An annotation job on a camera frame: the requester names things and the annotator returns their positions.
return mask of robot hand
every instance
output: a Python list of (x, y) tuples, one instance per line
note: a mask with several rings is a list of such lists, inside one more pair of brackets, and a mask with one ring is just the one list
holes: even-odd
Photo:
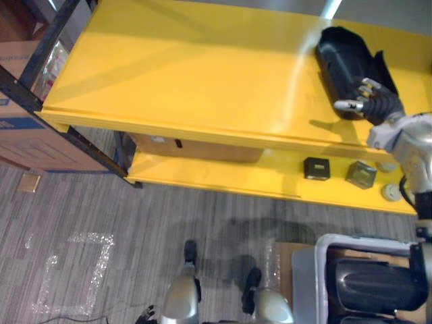
[(399, 96), (382, 84), (369, 79), (355, 79), (351, 84), (356, 100), (338, 100), (333, 106), (340, 111), (362, 113), (373, 125), (380, 125), (389, 118), (398, 119), (405, 116), (404, 106)]

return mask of cable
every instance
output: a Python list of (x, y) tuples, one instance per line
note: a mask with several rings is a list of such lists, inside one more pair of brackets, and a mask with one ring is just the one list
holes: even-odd
[(405, 191), (405, 183), (406, 183), (406, 176), (404, 175), (402, 179), (399, 182), (399, 191), (402, 194), (402, 197), (404, 197), (405, 201), (411, 205), (412, 208), (416, 211), (416, 207), (414, 203), (411, 201), (410, 197), (408, 197), (406, 191)]
[(55, 321), (56, 319), (68, 319), (69, 321), (77, 322), (77, 323), (90, 323), (90, 322), (98, 321), (99, 319), (105, 319), (105, 323), (109, 324), (108, 316), (106, 316), (106, 315), (97, 317), (96, 319), (73, 319), (73, 318), (67, 317), (67, 316), (57, 316), (57, 317), (53, 317), (52, 319), (47, 319), (46, 321), (39, 322), (38, 324), (46, 324), (46, 323)]
[(415, 196), (418, 219), (432, 219), (432, 191), (419, 192)]

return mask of black cube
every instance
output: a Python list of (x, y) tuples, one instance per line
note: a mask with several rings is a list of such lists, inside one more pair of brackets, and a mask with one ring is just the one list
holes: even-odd
[(327, 159), (308, 157), (303, 162), (304, 178), (311, 180), (327, 180), (330, 178), (330, 162)]

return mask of small white round object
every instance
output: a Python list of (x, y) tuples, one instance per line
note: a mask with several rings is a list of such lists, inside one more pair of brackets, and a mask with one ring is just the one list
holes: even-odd
[(397, 184), (386, 184), (381, 193), (388, 201), (398, 201), (402, 199), (402, 194), (400, 193), (399, 185)]
[(377, 167), (384, 173), (390, 173), (398, 167), (395, 163), (377, 162)]

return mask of robot leg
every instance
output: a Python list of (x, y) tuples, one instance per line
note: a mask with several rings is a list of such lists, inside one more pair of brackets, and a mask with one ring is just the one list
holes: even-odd
[(161, 324), (198, 324), (201, 299), (199, 280), (195, 278), (196, 244), (185, 244), (185, 263), (180, 276), (171, 284), (162, 308)]
[(255, 313), (258, 321), (293, 323), (288, 301), (279, 292), (260, 288), (260, 282), (261, 270), (253, 268), (248, 274), (242, 295), (243, 311), (249, 315)]

